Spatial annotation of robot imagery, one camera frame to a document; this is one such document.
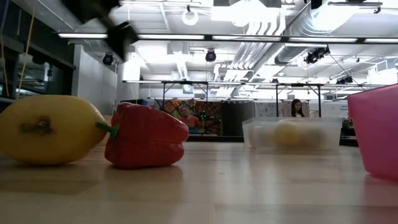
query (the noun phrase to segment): wooden table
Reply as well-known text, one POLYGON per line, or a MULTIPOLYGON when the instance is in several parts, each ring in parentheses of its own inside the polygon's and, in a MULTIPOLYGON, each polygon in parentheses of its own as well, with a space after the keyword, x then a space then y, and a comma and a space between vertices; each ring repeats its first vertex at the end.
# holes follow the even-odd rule
POLYGON ((61 167, 3 160, 0 223, 398 223, 398 185, 368 176, 358 148, 185 146, 176 166, 156 169, 114 169, 103 148, 61 167))

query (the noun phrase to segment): black frame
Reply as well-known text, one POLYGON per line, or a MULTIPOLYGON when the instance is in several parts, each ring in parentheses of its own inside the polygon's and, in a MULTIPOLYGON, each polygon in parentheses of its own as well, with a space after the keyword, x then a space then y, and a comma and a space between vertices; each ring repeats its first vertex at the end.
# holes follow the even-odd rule
MULTIPOLYGON (((123 83, 146 83, 146 81, 127 81, 127 80, 123 80, 123 83)), ((193 84, 202 84, 202 85, 206 85, 206 99, 202 99, 202 100, 206 100, 206 103, 208 102, 208 86, 211 85, 214 82, 202 82, 202 81, 159 81, 159 83, 163 84, 163 106, 162 106, 162 110, 164 111, 164 104, 165 104, 165 94, 167 93, 167 91, 173 87, 175 84, 180 84, 180 85, 193 85, 193 84), (166 89, 166 84, 171 83, 172 86, 169 87, 168 89, 166 89)), ((225 85, 236 85, 236 86, 240 86, 240 85, 247 85, 247 83, 244 82, 236 82, 234 84, 225 84, 225 85)), ((268 86, 275 86, 275 90, 276 90, 276 114, 277 117, 279 117, 279 99, 278 99, 278 95, 279 95, 279 86, 291 86, 291 87, 305 87, 308 86, 309 88, 311 87, 317 87, 318 88, 318 115, 321 118, 322 117, 322 107, 321 107, 321 88, 323 86, 335 86, 335 87, 382 87, 384 85, 366 85, 366 84, 357 84, 357 85, 352 85, 352 84, 345 84, 345 85, 335 85, 335 84, 321 84, 321 83, 259 83, 258 85, 268 85, 268 86)))

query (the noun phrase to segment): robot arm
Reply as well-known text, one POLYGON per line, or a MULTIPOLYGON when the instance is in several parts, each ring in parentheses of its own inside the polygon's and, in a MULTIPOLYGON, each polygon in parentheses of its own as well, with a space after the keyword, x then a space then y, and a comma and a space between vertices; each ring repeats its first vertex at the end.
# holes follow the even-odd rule
POLYGON ((137 42, 139 38, 129 21, 116 25, 109 18, 111 10, 121 6, 119 0, 61 0, 61 2, 83 24, 92 19, 99 19, 107 29, 108 36, 105 42, 122 61, 125 61, 126 47, 137 42))

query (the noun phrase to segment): person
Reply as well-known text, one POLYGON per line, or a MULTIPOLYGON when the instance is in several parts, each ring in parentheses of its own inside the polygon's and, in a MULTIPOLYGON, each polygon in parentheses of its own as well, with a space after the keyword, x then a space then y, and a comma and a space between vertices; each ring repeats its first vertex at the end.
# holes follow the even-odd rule
POLYGON ((183 106, 180 109, 181 112, 181 118, 180 121, 182 121, 184 124, 188 126, 189 129, 199 129, 200 128, 200 122, 199 119, 196 116, 192 116, 190 109, 187 106, 183 106))
POLYGON ((299 99, 294 99, 292 101, 292 117, 303 118, 303 109, 301 107, 301 101, 299 99))

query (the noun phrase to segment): woman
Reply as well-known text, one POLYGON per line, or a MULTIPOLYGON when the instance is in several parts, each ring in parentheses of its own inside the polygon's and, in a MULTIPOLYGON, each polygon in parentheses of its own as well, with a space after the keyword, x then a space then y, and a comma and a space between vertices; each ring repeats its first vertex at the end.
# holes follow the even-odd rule
POLYGON ((292 117, 303 118, 303 109, 301 107, 301 101, 299 99, 294 99, 292 101, 292 117))

